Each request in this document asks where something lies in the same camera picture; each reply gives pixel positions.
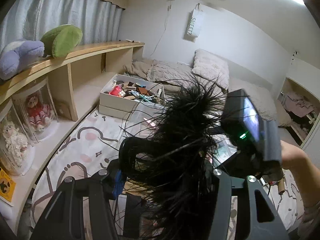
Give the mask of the person right hand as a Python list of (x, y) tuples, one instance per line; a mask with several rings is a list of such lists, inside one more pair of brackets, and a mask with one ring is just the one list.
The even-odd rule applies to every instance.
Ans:
[(297, 171), (307, 167), (310, 164), (310, 159), (307, 154), (295, 145), (289, 144), (283, 140), (281, 143), (282, 167), (285, 170)]

